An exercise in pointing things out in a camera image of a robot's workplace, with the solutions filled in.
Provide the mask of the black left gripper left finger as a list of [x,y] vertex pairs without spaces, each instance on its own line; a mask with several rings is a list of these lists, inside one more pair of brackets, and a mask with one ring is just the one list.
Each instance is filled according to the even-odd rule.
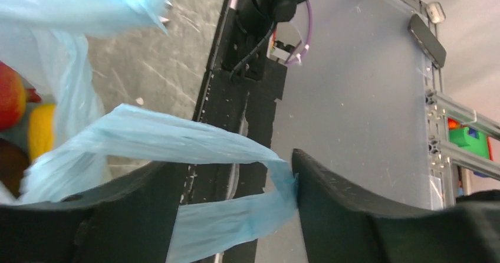
[[151,162],[59,202],[1,206],[2,262],[165,262],[188,167]]

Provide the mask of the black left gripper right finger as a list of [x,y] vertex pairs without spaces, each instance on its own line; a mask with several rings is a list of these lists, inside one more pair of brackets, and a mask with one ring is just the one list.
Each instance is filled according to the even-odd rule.
[[375,194],[292,153],[309,262],[498,262],[499,203],[438,211]]

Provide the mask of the light blue printed plastic bag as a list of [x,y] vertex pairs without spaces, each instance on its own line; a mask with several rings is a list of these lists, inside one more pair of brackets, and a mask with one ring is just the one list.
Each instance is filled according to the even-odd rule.
[[297,181],[271,149],[237,133],[121,104],[108,114],[92,85],[87,36],[160,26],[165,0],[1,0],[1,61],[52,95],[55,148],[31,165],[21,196],[1,206],[59,202],[151,162],[260,162],[275,188],[180,205],[165,262],[193,262],[267,236],[297,213]]

